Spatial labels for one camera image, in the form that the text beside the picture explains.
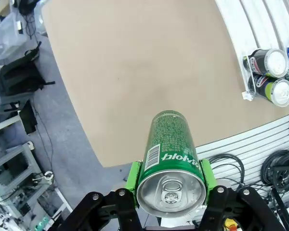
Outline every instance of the concrete floor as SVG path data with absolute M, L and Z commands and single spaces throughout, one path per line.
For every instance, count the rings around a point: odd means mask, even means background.
M 37 159 L 44 171 L 51 169 L 46 155 L 51 159 L 53 149 L 52 170 L 56 184 L 74 208 L 88 192 L 97 191 L 104 195 L 108 194 L 115 184 L 122 182 L 123 178 L 128 175 L 131 164 L 109 168 L 101 166 L 65 89 L 48 38 L 37 35 L 37 39 L 42 42 L 39 59 L 36 62 L 37 67 L 46 81 L 56 81 L 55 85 L 38 90 L 32 101 L 40 115 L 40 118 L 37 117 L 38 128 L 47 152 L 38 132 L 26 135 L 20 122 L 4 130 L 4 134 L 0 137 L 0 147 L 5 149 L 26 141 L 33 141 Z M 12 54 L 8 60 L 4 60 L 4 63 L 7 64 L 22 57 L 26 50 L 35 47 L 36 41 L 32 39 Z M 148 215 L 141 209 L 138 213 L 144 225 Z M 158 225 L 156 218 L 149 216 L 146 225 Z M 115 220 L 103 230 L 117 229 L 118 222 Z

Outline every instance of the screw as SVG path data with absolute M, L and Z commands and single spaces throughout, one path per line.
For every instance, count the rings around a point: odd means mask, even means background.
M 244 194 L 244 195 L 249 195 L 249 194 L 250 194 L 250 191 L 249 191 L 248 189 L 246 189 L 246 190 L 243 191 L 243 194 Z
M 92 198 L 93 198 L 93 200 L 96 201 L 99 198 L 99 196 L 97 194 L 94 194 Z
M 222 187 L 220 187 L 220 188 L 217 189 L 217 191 L 218 191 L 219 193 L 223 193 L 225 190 L 224 190 Z
M 125 195 L 124 190 L 121 190 L 121 191 L 119 192 L 119 195 L 120 195 L 120 196 L 124 196 L 124 195 Z

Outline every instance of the gray metal frame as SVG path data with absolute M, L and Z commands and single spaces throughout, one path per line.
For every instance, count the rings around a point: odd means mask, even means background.
M 23 171 L 19 176 L 17 176 L 15 179 L 12 180 L 8 185 L 2 185 L 0 183 L 0 196 L 7 195 L 12 192 L 14 188 L 16 188 L 22 181 L 24 181 L 30 174 L 32 173 L 41 173 L 41 170 L 35 161 L 32 152 L 29 148 L 29 145 L 27 143 L 23 145 L 16 146 L 14 148 L 11 148 L 7 150 L 7 153 L 0 154 L 0 166 L 6 163 L 7 161 L 11 160 L 13 157 L 23 154 L 25 156 L 25 159 L 28 163 L 28 168 Z M 36 203 L 37 199 L 48 189 L 50 186 L 48 181 L 44 178 L 40 181 L 41 187 L 35 191 L 31 197 L 25 201 L 23 204 L 28 204 L 30 207 L 33 207 Z M 12 201 L 8 199 L 7 201 L 1 202 L 0 205 L 4 205 L 8 208 L 9 213 L 14 218 L 21 218 L 22 215 L 18 211 L 18 209 L 13 205 Z

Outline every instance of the container lid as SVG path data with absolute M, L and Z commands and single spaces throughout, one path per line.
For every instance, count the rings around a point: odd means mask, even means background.
M 187 171 L 160 171 L 144 179 L 137 190 L 139 205 L 149 214 L 177 218 L 203 204 L 204 183 Z
M 286 53 L 279 49 L 271 49 L 267 53 L 266 66 L 271 75 L 283 77 L 289 69 L 289 61 Z
M 280 107 L 289 105 L 289 81 L 280 79 L 275 82 L 271 93 L 272 102 Z

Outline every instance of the table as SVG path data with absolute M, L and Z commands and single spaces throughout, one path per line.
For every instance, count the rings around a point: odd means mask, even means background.
M 47 34 L 80 123 L 105 167 L 141 160 L 150 123 L 182 113 L 195 146 L 289 114 L 242 100 L 236 54 L 214 0 L 52 0 Z

